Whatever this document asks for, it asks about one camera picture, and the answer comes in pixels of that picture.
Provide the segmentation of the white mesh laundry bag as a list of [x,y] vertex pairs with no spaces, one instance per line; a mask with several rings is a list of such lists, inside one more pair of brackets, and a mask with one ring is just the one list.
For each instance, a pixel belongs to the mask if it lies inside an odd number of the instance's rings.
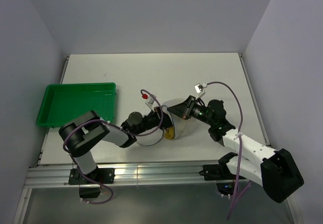
[[[176,136],[173,140],[178,140],[183,137],[187,137],[197,132],[199,128],[199,122],[195,118],[190,118],[189,120],[183,120],[172,113],[169,113],[167,108],[169,106],[173,106],[179,103],[182,103],[184,98],[175,98],[168,101],[163,102],[161,105],[163,107],[164,112],[166,112],[172,119]],[[156,132],[151,135],[145,137],[137,137],[137,144],[140,146],[154,146],[161,142],[162,140],[167,140],[164,138],[165,130],[158,129]]]

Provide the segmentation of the yellow bra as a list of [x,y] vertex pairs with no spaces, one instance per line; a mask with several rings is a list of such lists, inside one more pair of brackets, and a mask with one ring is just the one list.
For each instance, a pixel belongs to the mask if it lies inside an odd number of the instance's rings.
[[164,132],[164,138],[165,139],[173,140],[175,138],[175,136],[176,136],[176,132],[175,132],[175,127],[174,126],[165,129],[165,132]]

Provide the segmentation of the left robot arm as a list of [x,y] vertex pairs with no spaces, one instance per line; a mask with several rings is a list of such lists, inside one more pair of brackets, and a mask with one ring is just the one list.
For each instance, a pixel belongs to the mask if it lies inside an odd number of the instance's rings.
[[127,148],[138,137],[155,132],[164,134],[174,129],[171,115],[160,107],[155,107],[145,116],[136,111],[132,112],[119,127],[99,118],[91,110],[63,125],[59,129],[59,135],[63,140],[63,150],[77,165],[80,178],[86,183],[93,183],[103,178],[91,153],[99,141],[104,140],[120,148]]

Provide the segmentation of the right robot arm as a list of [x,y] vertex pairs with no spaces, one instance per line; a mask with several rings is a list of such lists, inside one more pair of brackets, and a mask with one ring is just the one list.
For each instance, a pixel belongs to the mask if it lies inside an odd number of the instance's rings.
[[263,187],[267,195],[281,203],[304,184],[304,179],[291,155],[285,149],[276,150],[240,133],[226,119],[224,103],[211,100],[207,106],[198,104],[193,96],[168,107],[168,111],[184,120],[195,118],[210,126],[211,139],[231,149],[199,172],[206,181],[228,180],[235,176],[249,179]]

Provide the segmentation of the green plastic tray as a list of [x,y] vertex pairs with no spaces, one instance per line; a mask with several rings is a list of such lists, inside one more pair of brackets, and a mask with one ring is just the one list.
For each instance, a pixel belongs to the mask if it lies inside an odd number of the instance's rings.
[[116,95],[115,83],[48,85],[36,124],[40,127],[61,127],[90,110],[112,122]]

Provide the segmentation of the aluminium frame rail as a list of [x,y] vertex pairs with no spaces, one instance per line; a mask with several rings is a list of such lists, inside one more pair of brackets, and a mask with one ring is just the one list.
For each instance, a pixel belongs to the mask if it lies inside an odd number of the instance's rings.
[[[115,186],[171,185],[206,183],[199,175],[206,164],[217,164],[217,161],[179,161],[152,163],[112,163],[99,164],[102,169],[114,168]],[[27,172],[24,189],[67,188],[72,164],[40,165]]]

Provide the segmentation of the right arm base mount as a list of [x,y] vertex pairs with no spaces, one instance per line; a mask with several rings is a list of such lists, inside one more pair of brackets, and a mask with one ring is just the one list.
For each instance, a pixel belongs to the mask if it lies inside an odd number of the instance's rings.
[[205,181],[215,181],[221,197],[230,198],[234,193],[236,176],[222,164],[205,164],[199,172]]

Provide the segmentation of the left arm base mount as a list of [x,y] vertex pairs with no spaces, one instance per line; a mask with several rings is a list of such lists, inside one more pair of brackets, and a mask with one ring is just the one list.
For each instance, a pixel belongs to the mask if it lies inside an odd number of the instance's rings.
[[97,168],[87,175],[82,175],[78,169],[71,169],[68,184],[79,186],[80,198],[95,199],[102,192],[101,185],[112,184],[114,177],[114,168]]

